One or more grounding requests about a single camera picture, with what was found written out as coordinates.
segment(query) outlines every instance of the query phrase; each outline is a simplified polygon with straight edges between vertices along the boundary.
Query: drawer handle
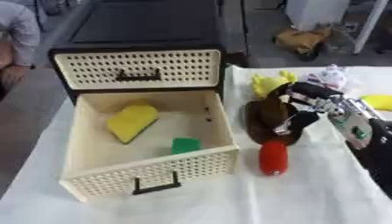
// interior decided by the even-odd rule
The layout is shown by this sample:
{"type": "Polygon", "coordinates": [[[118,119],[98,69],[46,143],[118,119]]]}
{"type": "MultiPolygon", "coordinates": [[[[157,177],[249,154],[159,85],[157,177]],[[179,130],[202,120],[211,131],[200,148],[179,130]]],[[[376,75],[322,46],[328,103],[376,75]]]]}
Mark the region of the drawer handle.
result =
{"type": "Polygon", "coordinates": [[[162,191],[174,187],[181,187],[181,183],[179,183],[179,177],[176,171],[172,173],[173,175],[173,183],[169,185],[157,185],[149,188],[140,189],[140,178],[135,178],[135,190],[133,191],[133,195],[138,195],[142,193],[152,193],[157,191],[162,191]]]}
{"type": "Polygon", "coordinates": [[[161,73],[159,72],[159,69],[156,68],[154,70],[154,74],[149,74],[149,75],[135,75],[135,74],[130,74],[127,76],[125,74],[124,69],[120,69],[120,73],[115,77],[116,81],[160,81],[161,80],[161,73]]]}

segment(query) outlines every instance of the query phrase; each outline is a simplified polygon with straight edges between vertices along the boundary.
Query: white tablecloth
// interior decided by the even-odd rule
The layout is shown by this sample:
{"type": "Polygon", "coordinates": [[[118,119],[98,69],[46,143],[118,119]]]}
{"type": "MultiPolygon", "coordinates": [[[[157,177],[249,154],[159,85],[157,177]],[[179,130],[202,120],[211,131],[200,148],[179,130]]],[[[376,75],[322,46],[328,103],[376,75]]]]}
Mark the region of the white tablecloth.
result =
{"type": "MultiPolygon", "coordinates": [[[[288,70],[301,75],[320,68],[288,70]]],[[[58,184],[73,113],[72,104],[65,101],[0,201],[0,223],[392,223],[392,202],[326,119],[308,127],[289,148],[284,175],[265,177],[258,171],[259,146],[243,130],[241,108],[250,97],[250,75],[277,75],[277,71],[233,67],[227,73],[225,108],[241,147],[235,175],[88,204],[78,202],[58,184]]],[[[392,68],[349,67],[347,71],[362,83],[356,86],[360,87],[357,94],[392,94],[392,68]]]]}

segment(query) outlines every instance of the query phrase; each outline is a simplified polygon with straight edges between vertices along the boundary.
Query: gray floor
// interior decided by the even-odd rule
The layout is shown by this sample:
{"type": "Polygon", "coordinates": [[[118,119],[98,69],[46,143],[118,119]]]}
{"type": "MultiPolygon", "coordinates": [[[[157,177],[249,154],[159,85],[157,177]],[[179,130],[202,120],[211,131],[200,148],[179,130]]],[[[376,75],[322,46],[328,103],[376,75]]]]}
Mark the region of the gray floor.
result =
{"type": "MultiPolygon", "coordinates": [[[[274,0],[247,0],[249,62],[252,67],[320,67],[332,63],[342,66],[391,66],[391,54],[377,55],[368,47],[360,55],[324,54],[313,62],[299,61],[293,54],[270,42],[271,36],[287,27],[288,18],[270,7],[274,0]]],[[[224,40],[230,52],[244,49],[239,0],[226,1],[224,40]]],[[[47,50],[61,35],[66,15],[49,17],[46,33],[36,57],[37,69],[29,74],[5,100],[0,102],[0,195],[22,167],[40,133],[66,97],[55,73],[50,69],[47,50]]]]}

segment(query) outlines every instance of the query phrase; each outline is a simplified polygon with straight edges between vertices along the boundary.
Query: robotic arm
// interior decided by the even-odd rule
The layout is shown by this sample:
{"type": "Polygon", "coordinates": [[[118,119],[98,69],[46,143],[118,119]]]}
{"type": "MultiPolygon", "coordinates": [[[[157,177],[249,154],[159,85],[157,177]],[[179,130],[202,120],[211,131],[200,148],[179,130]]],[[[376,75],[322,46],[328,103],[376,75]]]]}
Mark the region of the robotic arm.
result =
{"type": "Polygon", "coordinates": [[[278,135],[303,129],[327,113],[329,121],[346,139],[346,144],[372,179],[392,199],[392,122],[384,121],[361,99],[306,82],[279,87],[274,94],[288,95],[290,102],[308,105],[275,128],[278,135]]]}

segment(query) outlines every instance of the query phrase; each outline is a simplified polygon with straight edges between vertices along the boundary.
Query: red cup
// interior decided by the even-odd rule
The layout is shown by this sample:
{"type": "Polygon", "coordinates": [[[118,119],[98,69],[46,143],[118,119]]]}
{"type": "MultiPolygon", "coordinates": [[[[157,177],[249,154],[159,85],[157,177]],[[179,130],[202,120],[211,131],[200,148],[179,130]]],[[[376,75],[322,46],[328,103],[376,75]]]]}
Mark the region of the red cup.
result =
{"type": "Polygon", "coordinates": [[[262,145],[259,152],[259,166],[265,175],[280,175],[287,170],[287,164],[287,147],[284,143],[272,140],[262,145]]]}

